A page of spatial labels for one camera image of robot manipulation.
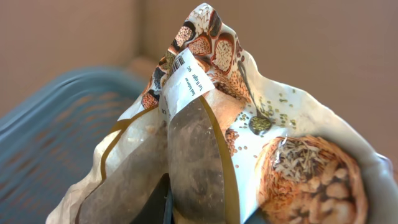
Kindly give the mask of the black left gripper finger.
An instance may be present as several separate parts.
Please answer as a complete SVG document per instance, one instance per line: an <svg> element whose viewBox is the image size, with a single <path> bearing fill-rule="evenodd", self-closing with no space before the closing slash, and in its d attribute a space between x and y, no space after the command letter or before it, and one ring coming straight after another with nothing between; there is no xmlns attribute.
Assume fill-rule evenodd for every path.
<svg viewBox="0 0 398 224"><path fill-rule="evenodd" d="M170 177L165 173L147 202L130 224L173 224L173 196Z"/></svg>

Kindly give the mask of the beige grain snack pouch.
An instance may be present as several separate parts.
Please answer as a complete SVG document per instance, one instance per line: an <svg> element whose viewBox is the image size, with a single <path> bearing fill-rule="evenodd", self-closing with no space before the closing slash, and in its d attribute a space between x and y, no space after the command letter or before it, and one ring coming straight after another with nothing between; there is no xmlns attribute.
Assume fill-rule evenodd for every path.
<svg viewBox="0 0 398 224"><path fill-rule="evenodd" d="M396 223L391 169L203 3L46 221L130 223L168 173L173 223Z"/></svg>

